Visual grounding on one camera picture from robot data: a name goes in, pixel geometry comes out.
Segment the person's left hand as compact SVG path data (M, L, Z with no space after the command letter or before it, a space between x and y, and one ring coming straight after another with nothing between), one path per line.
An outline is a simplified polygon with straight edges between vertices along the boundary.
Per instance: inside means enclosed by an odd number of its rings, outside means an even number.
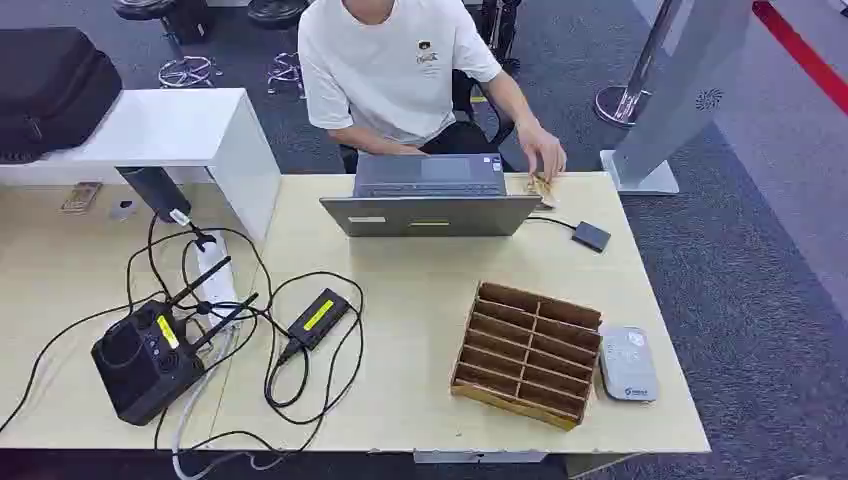
M567 155L560 140L545 130L535 117L517 120L515 130L531 175L540 172L542 178L550 182L565 170Z

